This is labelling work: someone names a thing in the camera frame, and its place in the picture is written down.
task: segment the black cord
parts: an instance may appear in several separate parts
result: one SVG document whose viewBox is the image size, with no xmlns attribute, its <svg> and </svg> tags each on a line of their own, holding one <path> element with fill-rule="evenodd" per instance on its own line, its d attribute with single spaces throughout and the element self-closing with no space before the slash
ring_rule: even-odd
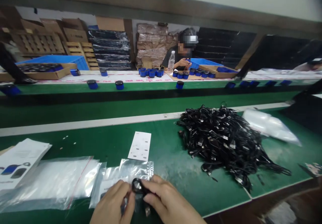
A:
<svg viewBox="0 0 322 224">
<path fill-rule="evenodd" d="M 199 156 L 204 163 L 201 169 L 208 175 L 225 168 L 237 182 L 252 189 L 248 175 L 255 174 L 259 166 L 275 173 L 291 175 L 270 160 L 262 147 L 261 133 L 250 128 L 249 123 L 222 102 L 219 109 L 186 109 L 177 122 L 185 128 L 179 135 L 188 154 Z"/>
</svg>

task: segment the blue plastic crate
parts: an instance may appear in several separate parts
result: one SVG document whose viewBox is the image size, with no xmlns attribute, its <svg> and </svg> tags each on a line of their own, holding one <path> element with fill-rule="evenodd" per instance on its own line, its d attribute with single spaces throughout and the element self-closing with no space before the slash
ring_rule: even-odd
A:
<svg viewBox="0 0 322 224">
<path fill-rule="evenodd" d="M 73 55 L 45 55 L 39 58 L 30 59 L 16 64 L 23 63 L 75 63 L 79 70 L 90 70 L 83 56 Z"/>
<path fill-rule="evenodd" d="M 199 65 L 218 65 L 218 66 L 223 66 L 222 64 L 218 64 L 216 62 L 202 59 L 202 58 L 191 58 L 190 62 L 192 63 L 190 68 L 195 68 L 198 69 Z"/>
</svg>

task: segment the hand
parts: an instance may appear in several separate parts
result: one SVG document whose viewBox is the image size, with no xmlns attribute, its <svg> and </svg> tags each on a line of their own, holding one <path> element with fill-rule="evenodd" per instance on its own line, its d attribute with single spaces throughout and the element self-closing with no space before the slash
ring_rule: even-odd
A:
<svg viewBox="0 0 322 224">
<path fill-rule="evenodd" d="M 124 215 L 121 215 L 121 205 L 128 197 Z M 90 224 L 130 224 L 135 206 L 135 194 L 131 192 L 129 183 L 119 180 L 113 185 L 97 204 Z"/>
<path fill-rule="evenodd" d="M 142 180 L 142 183 L 153 193 L 147 194 L 144 201 L 153 206 L 164 224 L 206 224 L 171 183 L 158 175 L 153 175 L 150 181 Z"/>
<path fill-rule="evenodd" d="M 188 66 L 190 64 L 189 61 L 187 61 L 185 58 L 180 59 L 179 62 L 174 64 L 174 69 L 177 68 L 178 66 Z"/>
</svg>

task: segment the plastic water bottle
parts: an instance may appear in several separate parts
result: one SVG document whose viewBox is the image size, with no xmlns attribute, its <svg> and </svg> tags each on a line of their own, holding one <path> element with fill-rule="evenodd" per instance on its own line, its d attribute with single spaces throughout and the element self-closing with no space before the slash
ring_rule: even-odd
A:
<svg viewBox="0 0 322 224">
<path fill-rule="evenodd" d="M 173 73 L 173 66 L 174 66 L 174 61 L 175 61 L 174 54 L 175 54 L 175 51 L 172 51 L 171 56 L 169 58 L 168 71 L 167 71 L 168 75 Z"/>
</svg>

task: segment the worker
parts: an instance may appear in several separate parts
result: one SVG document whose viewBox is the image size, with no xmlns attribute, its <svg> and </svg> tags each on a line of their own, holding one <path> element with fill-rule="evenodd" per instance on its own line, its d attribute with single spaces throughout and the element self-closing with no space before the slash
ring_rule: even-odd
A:
<svg viewBox="0 0 322 224">
<path fill-rule="evenodd" d="M 322 55 L 294 68 L 296 71 L 322 71 Z"/>
<path fill-rule="evenodd" d="M 171 47 L 163 59 L 162 66 L 165 67 L 164 70 L 167 70 L 172 51 L 175 52 L 175 64 L 173 69 L 177 69 L 179 71 L 188 70 L 191 66 L 191 62 L 189 60 L 197 43 L 198 37 L 196 36 L 196 31 L 193 28 L 186 28 L 181 31 L 178 35 L 178 44 Z"/>
<path fill-rule="evenodd" d="M 160 176 L 153 175 L 150 181 L 142 180 L 142 184 L 152 192 L 144 201 L 156 210 L 164 224 L 206 224 L 174 186 Z M 121 215 L 125 197 L 128 197 L 127 206 Z M 130 224 L 134 205 L 135 194 L 130 184 L 119 180 L 97 204 L 90 224 Z"/>
</svg>

